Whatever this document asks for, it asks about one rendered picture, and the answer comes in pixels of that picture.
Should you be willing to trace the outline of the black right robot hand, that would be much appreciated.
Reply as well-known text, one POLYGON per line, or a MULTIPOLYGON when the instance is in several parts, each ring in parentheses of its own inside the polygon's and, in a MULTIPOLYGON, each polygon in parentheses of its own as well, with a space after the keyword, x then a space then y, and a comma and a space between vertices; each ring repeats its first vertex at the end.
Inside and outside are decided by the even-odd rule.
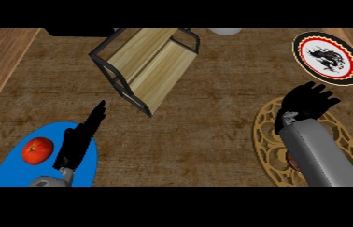
POLYGON ((318 85, 313 81, 300 85, 285 95, 281 102, 281 110, 275 120, 275 133, 284 128, 282 115, 287 112, 297 112, 296 121, 318 119, 327 110, 340 103, 340 99, 333 97, 333 92, 325 91, 325 85, 318 85))

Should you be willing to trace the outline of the white dragon print plate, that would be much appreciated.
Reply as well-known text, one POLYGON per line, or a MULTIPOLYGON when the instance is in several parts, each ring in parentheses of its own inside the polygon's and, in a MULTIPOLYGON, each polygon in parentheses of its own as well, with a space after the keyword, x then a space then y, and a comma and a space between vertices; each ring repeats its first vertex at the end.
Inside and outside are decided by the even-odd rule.
POLYGON ((353 86, 353 47, 334 35, 310 31, 293 42, 293 53, 303 70, 322 82, 353 86))

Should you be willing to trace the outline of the red tomato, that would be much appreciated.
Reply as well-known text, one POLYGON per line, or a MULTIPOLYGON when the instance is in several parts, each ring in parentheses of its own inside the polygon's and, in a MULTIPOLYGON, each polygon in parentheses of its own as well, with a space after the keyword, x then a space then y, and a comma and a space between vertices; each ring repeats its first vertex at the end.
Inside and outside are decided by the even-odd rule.
POLYGON ((22 160, 30 165, 42 164, 53 153, 53 142, 46 137, 34 138, 22 148, 22 160))

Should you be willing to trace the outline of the wooden tiered shelf black frame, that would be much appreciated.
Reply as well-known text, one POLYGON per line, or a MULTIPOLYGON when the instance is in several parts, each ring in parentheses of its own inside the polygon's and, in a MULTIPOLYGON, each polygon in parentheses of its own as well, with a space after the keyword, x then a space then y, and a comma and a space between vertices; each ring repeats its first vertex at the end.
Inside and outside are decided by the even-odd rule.
POLYGON ((105 60, 99 52, 124 31, 114 29, 90 58, 120 96, 152 117, 198 56, 200 37, 189 28, 142 28, 105 60))

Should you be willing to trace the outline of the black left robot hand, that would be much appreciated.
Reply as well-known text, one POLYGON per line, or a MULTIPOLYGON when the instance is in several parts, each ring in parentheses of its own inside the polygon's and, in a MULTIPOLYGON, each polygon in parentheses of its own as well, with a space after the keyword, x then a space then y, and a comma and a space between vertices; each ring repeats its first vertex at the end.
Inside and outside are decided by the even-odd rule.
POLYGON ((107 117, 105 104, 107 102, 101 101, 86 121, 65 130, 62 147, 52 166, 56 170, 62 168, 76 170, 81 164, 93 135, 107 117))

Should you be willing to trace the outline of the blue round plate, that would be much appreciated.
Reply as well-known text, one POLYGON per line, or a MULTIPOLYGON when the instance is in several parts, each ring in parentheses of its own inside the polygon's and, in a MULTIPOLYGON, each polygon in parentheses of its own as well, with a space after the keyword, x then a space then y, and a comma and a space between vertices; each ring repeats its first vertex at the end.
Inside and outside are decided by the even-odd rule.
MULTIPOLYGON (((40 176, 62 178, 61 172, 52 168, 64 141, 64 132, 77 126, 76 122, 59 121, 42 126, 34 130, 12 148, 8 157, 0 164, 0 186, 28 187, 40 176), (46 137, 53 142, 50 158, 39 165, 25 163, 22 149, 27 143, 37 137, 46 137)), ((92 139, 81 164, 74 171, 73 186, 92 187, 98 167, 98 148, 92 139)))

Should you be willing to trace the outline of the gold lattice round placemat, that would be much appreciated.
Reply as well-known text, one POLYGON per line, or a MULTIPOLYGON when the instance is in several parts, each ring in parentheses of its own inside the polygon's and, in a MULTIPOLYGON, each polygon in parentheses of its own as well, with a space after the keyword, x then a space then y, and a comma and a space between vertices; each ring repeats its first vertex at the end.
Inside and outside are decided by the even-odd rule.
MULTIPOLYGON (((279 187, 304 187, 304 176, 296 171, 285 160, 287 147, 281 137, 275 134, 275 119, 281 109, 282 98, 269 101, 260 108, 253 127, 253 143, 266 175, 279 187)), ((319 122, 353 163, 353 136, 347 132, 340 120, 330 112, 319 117, 319 122)))

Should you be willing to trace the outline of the brown sweet potato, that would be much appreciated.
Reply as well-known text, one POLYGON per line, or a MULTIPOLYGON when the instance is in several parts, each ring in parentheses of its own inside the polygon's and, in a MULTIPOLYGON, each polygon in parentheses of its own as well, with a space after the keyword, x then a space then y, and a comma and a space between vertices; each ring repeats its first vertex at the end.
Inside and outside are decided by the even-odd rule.
POLYGON ((291 155, 291 153, 290 153, 288 151, 287 151, 287 153, 285 153, 285 160, 287 160, 287 162, 288 162, 290 167, 291 167, 296 171, 300 171, 299 164, 297 164, 297 162, 296 162, 296 160, 294 160, 294 158, 293 158, 293 155, 291 155))

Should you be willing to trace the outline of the white round object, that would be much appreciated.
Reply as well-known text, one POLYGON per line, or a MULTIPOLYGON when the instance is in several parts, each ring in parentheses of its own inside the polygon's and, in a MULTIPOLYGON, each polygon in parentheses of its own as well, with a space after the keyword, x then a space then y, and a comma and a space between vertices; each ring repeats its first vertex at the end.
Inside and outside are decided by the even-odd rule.
POLYGON ((242 28, 208 28, 208 30, 217 35, 235 35, 242 28))

